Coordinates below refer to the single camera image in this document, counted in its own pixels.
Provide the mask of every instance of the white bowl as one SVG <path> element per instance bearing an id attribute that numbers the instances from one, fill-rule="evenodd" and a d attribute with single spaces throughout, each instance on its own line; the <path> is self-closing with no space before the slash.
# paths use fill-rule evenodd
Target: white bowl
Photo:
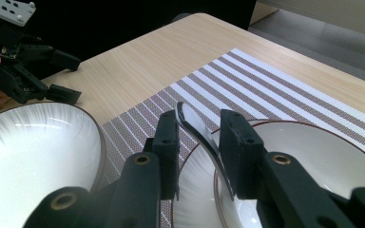
<path id="1" fill-rule="evenodd" d="M 99 125 L 79 107 L 40 103 L 0 113 L 0 227 L 22 227 L 59 188 L 96 190 L 105 152 Z"/>
<path id="2" fill-rule="evenodd" d="M 348 199 L 355 187 L 365 186 L 365 153 L 338 135 L 306 123 L 285 121 L 257 123 L 254 129 L 268 151 L 294 156 L 322 188 Z M 218 142 L 219 131 L 213 135 Z M 175 227 L 261 227 L 257 201 L 231 201 L 215 184 L 214 171 L 206 152 L 198 146 L 180 175 L 181 200 L 175 201 L 173 208 Z M 206 219 L 204 211 L 211 214 Z"/>

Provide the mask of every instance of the placemat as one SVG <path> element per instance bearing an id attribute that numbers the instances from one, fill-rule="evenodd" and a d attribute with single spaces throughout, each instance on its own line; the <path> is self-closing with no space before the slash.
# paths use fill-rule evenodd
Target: placemat
<path id="1" fill-rule="evenodd" d="M 247 119 L 315 124 L 365 151 L 365 114 L 234 48 L 178 82 L 102 125 L 107 161 L 103 185 L 120 177 L 125 159 L 142 152 L 159 117 L 176 102 L 191 105 L 211 131 L 220 127 L 220 110 Z M 197 145 L 180 133 L 180 166 Z M 162 227 L 172 227 L 171 201 L 162 201 Z"/>

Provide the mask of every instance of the gray surface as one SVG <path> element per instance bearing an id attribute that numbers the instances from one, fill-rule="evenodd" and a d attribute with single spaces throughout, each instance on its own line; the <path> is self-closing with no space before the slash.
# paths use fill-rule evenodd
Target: gray surface
<path id="1" fill-rule="evenodd" d="M 248 31 L 365 80 L 365 34 L 283 9 Z"/>

